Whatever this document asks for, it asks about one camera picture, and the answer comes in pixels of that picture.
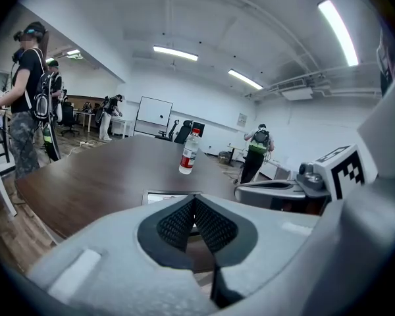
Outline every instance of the wooden floor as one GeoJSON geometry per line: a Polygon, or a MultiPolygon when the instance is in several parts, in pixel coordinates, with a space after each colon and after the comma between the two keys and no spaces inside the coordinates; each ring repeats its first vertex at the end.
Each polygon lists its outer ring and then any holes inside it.
{"type": "MultiPolygon", "coordinates": [[[[72,134],[65,134],[65,136],[62,137],[59,134],[61,129],[57,128],[57,140],[62,157],[66,157],[69,153],[80,153],[85,149],[106,144],[106,142],[99,140],[97,133],[91,132],[88,134],[86,131],[83,131],[82,127],[76,129],[80,131],[79,135],[73,136],[72,134]],[[93,146],[82,145],[82,147],[79,147],[80,142],[86,141],[93,143],[93,146]]],[[[36,149],[39,165],[41,167],[50,163],[48,156],[42,149],[42,145],[43,140],[38,133],[36,136],[36,149]]],[[[216,157],[209,157],[214,163],[222,168],[223,172],[231,181],[238,177],[241,163],[233,163],[234,166],[220,165],[216,157]]],[[[10,172],[7,176],[4,176],[3,182],[7,192],[11,193],[11,184],[14,182],[14,172],[10,172]]],[[[55,244],[45,233],[32,210],[26,204],[17,205],[15,208],[18,214],[10,218],[0,196],[0,259],[8,266],[19,270],[21,273],[26,273],[30,267],[42,255],[54,247],[55,244]]],[[[210,273],[202,273],[196,277],[196,280],[202,285],[203,290],[210,291],[210,277],[210,273]]]]}

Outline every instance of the person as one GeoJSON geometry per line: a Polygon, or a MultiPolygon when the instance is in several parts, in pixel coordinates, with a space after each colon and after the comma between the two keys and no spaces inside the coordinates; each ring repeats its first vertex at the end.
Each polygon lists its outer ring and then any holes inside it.
{"type": "Polygon", "coordinates": [[[260,124],[257,129],[244,135],[244,140],[250,140],[249,152],[243,166],[241,184],[250,182],[257,170],[262,166],[266,153],[274,151],[274,140],[266,125],[260,124]]]}
{"type": "Polygon", "coordinates": [[[112,139],[108,136],[108,127],[110,126],[111,115],[116,111],[120,117],[123,116],[119,108],[117,107],[118,102],[122,102],[123,96],[120,94],[110,98],[104,105],[103,116],[101,126],[99,127],[99,139],[110,142],[112,139]]]}
{"type": "Polygon", "coordinates": [[[59,97],[61,96],[62,93],[62,86],[63,86],[63,80],[60,75],[59,71],[59,63],[56,60],[52,60],[48,64],[49,71],[53,72],[53,81],[51,82],[51,101],[52,101],[52,107],[53,107],[53,112],[55,113],[57,104],[59,104],[59,97]]]}
{"type": "MultiPolygon", "coordinates": [[[[33,22],[20,33],[18,39],[23,54],[19,58],[19,67],[12,79],[13,87],[10,92],[0,98],[0,108],[11,105],[12,109],[10,135],[16,179],[40,167],[32,143],[38,122],[34,120],[30,109],[34,104],[34,96],[41,75],[44,70],[47,70],[44,56],[47,53],[49,33],[40,22],[33,22]]],[[[12,202],[24,203],[14,186],[12,190],[12,202]]]]}

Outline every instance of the ceiling light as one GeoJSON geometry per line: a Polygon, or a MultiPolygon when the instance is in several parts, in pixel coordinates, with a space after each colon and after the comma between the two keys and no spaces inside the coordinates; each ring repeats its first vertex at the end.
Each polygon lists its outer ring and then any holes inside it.
{"type": "Polygon", "coordinates": [[[326,0],[319,3],[318,7],[334,30],[335,35],[341,44],[341,48],[344,51],[348,66],[358,65],[357,54],[351,41],[351,37],[335,6],[330,2],[330,0],[326,0]]]}
{"type": "Polygon", "coordinates": [[[80,53],[80,51],[75,49],[75,50],[72,50],[72,51],[68,51],[67,55],[74,55],[74,54],[79,54],[79,53],[80,53]]]}
{"type": "Polygon", "coordinates": [[[198,60],[197,55],[185,53],[183,51],[178,51],[178,50],[164,48],[164,47],[157,47],[156,45],[153,46],[153,50],[158,53],[165,53],[165,54],[180,56],[180,57],[184,57],[185,59],[189,59],[189,60],[193,60],[193,61],[198,60]]]}
{"type": "Polygon", "coordinates": [[[239,74],[238,72],[236,72],[236,71],[234,71],[234,70],[232,70],[232,69],[231,69],[228,73],[229,73],[230,75],[233,75],[233,76],[235,76],[235,77],[241,79],[241,81],[250,84],[253,88],[256,88],[256,89],[258,89],[258,90],[263,89],[263,86],[257,84],[256,82],[253,82],[253,81],[250,80],[249,78],[247,78],[247,77],[245,77],[245,76],[239,74]]]}

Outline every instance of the whiteboard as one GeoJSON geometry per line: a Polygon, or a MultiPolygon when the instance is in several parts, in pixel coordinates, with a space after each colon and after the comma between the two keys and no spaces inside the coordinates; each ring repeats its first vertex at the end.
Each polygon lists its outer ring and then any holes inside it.
{"type": "Polygon", "coordinates": [[[159,99],[142,97],[139,105],[138,120],[167,126],[170,119],[172,103],[159,99]]]}

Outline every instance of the black t-shirt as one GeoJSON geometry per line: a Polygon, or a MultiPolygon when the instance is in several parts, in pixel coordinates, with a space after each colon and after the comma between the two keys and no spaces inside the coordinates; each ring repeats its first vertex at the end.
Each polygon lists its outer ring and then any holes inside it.
{"type": "MultiPolygon", "coordinates": [[[[61,75],[60,75],[59,72],[56,73],[56,75],[54,75],[52,88],[53,89],[51,90],[51,93],[55,93],[55,92],[61,90],[61,75]]],[[[58,104],[58,102],[59,102],[59,100],[57,99],[57,97],[53,97],[51,99],[51,101],[53,103],[53,109],[55,109],[57,104],[58,104]]]]}
{"type": "Polygon", "coordinates": [[[110,104],[108,105],[107,113],[111,115],[114,112],[114,108],[117,106],[118,99],[117,97],[112,97],[109,102],[110,104]]]}
{"type": "MultiPolygon", "coordinates": [[[[14,74],[12,80],[12,85],[14,86],[16,82],[16,77],[18,76],[20,70],[28,69],[30,71],[28,83],[26,84],[26,91],[28,92],[31,105],[34,103],[34,96],[36,93],[38,81],[40,80],[41,75],[43,74],[41,61],[40,58],[38,58],[36,52],[39,54],[39,57],[42,58],[42,53],[41,50],[39,49],[25,50],[25,52],[23,53],[22,57],[19,60],[19,68],[16,71],[16,74],[14,74]]],[[[22,96],[20,96],[16,101],[13,102],[12,113],[21,113],[23,111],[28,111],[28,110],[29,110],[29,106],[26,102],[25,93],[23,93],[22,96]]]]}

